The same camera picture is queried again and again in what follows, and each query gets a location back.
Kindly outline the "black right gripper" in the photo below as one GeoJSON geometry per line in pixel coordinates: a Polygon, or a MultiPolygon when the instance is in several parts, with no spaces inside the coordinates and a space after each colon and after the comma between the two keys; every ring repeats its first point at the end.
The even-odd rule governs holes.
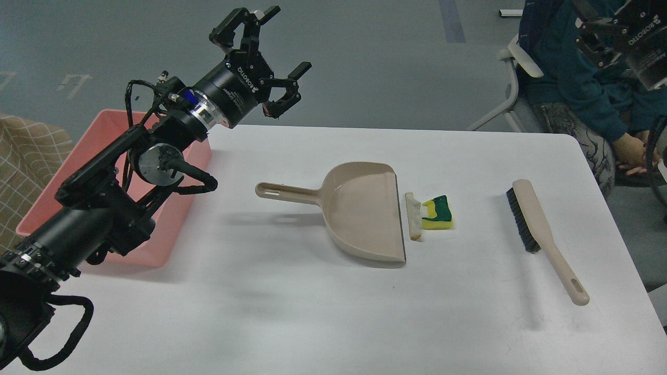
{"type": "Polygon", "coordinates": [[[594,66],[605,69],[624,61],[646,90],[665,87],[665,1],[627,1],[612,17],[576,1],[575,12],[575,43],[594,66]]]}

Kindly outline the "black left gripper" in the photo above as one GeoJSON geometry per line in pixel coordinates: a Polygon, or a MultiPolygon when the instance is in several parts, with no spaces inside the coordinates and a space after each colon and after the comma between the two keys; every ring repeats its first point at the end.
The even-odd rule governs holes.
{"type": "Polygon", "coordinates": [[[265,117],[277,119],[301,100],[298,80],[312,68],[309,61],[298,64],[284,79],[273,78],[261,54],[248,62],[248,55],[259,53],[261,27],[279,12],[279,6],[254,11],[236,8],[210,32],[209,41],[227,55],[195,84],[195,97],[214,104],[219,125],[234,128],[260,103],[265,117]],[[270,101],[273,88],[285,93],[270,101]]]}

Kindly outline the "person's clasped hands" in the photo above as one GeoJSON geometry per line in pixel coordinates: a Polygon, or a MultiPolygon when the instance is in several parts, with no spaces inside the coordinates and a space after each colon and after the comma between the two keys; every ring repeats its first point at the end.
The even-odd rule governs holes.
{"type": "Polygon", "coordinates": [[[621,138],[612,143],[615,157],[619,168],[625,170],[627,176],[648,173],[646,157],[650,155],[652,166],[655,167],[662,161],[656,153],[648,153],[646,145],[649,141],[650,131],[639,131],[634,135],[625,133],[621,138]]]}

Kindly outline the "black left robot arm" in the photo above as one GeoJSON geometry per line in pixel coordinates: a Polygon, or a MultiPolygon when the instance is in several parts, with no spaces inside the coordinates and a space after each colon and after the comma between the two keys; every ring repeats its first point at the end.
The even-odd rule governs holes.
{"type": "Polygon", "coordinates": [[[94,306],[57,294],[79,265],[126,255],[147,242],[153,214],[174,194],[207,194],[218,182],[186,161],[216,125],[234,128],[260,105],[277,118],[301,99],[304,61],[276,78],[259,49],[262,26],[279,6],[236,8],[209,40],[225,54],[192,86],[164,71],[156,83],[127,83],[127,130],[59,186],[60,210],[2,255],[2,368],[15,359],[33,371],[60,365],[82,339],[94,306]]]}

